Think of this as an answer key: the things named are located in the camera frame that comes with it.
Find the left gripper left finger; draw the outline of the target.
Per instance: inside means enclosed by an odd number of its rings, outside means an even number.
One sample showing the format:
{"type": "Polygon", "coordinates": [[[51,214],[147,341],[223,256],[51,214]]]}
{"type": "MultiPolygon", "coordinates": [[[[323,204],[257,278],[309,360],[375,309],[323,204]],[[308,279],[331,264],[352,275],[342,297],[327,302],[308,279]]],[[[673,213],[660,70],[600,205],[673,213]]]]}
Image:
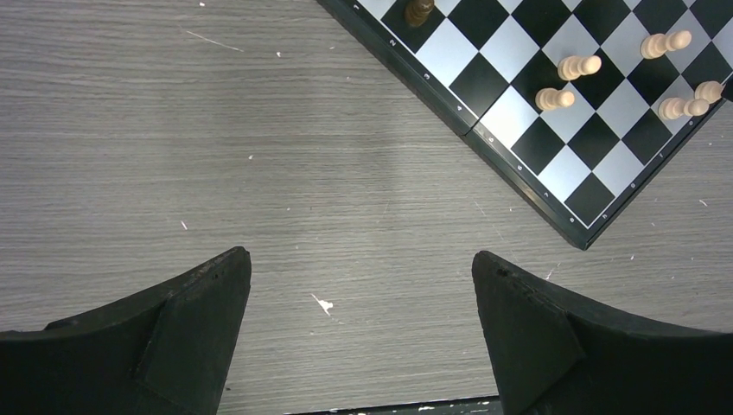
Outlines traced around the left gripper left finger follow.
{"type": "Polygon", "coordinates": [[[4,414],[215,414],[251,289],[235,246],[37,331],[1,334],[4,414]]]}

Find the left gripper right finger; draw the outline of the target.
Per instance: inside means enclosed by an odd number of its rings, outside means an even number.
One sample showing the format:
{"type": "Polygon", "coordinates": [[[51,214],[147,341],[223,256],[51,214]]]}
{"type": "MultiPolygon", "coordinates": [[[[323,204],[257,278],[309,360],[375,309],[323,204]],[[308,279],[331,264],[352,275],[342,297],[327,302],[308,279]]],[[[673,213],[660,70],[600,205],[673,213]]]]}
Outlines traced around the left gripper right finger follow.
{"type": "Polygon", "coordinates": [[[472,277],[504,413],[731,413],[731,334],[619,310],[488,251],[472,277]]]}

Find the light wooden chess pawn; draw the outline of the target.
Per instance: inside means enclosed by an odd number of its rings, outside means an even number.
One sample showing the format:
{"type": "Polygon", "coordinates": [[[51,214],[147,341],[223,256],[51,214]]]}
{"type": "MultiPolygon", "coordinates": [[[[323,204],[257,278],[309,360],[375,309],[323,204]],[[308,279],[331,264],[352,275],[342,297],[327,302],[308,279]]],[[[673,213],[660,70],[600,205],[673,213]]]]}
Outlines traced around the light wooden chess pawn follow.
{"type": "Polygon", "coordinates": [[[724,88],[724,84],[715,80],[702,82],[696,87],[694,97],[695,99],[704,99],[712,105],[723,97],[724,88]]]}

